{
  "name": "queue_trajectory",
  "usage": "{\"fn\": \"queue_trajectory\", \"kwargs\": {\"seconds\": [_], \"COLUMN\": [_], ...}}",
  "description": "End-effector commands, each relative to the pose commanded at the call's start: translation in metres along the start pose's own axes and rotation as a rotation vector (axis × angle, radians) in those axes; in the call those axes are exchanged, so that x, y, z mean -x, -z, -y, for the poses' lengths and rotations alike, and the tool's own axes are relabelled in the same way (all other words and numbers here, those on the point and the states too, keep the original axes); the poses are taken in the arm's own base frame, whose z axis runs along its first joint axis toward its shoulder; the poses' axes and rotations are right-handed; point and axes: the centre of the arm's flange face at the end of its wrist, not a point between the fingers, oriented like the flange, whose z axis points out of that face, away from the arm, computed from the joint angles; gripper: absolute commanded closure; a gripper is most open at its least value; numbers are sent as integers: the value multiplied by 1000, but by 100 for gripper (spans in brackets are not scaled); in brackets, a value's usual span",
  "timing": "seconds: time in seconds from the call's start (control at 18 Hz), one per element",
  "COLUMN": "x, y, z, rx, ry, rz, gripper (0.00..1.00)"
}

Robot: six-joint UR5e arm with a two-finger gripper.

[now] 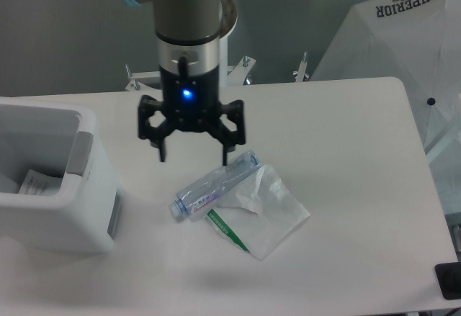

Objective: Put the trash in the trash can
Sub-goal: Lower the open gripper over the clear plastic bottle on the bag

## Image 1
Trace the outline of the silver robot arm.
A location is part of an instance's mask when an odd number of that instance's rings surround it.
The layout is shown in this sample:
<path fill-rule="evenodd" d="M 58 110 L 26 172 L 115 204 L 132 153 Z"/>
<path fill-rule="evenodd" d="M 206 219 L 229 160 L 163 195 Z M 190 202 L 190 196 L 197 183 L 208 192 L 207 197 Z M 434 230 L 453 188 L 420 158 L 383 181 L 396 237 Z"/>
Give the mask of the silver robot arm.
<path fill-rule="evenodd" d="M 207 132 L 223 146 L 223 162 L 246 142 L 244 102 L 220 101 L 220 0 L 123 0 L 153 5 L 162 100 L 142 96 L 138 137 L 166 159 L 175 130 Z"/>

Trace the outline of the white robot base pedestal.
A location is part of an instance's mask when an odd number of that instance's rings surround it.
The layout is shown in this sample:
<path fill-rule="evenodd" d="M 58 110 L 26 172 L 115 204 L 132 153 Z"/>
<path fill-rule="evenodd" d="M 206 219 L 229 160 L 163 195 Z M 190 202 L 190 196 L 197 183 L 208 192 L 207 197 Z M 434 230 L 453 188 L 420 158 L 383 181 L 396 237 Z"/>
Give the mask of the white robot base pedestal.
<path fill-rule="evenodd" d="M 219 87 L 225 87 L 228 79 L 228 38 L 226 36 L 220 38 L 219 53 Z"/>

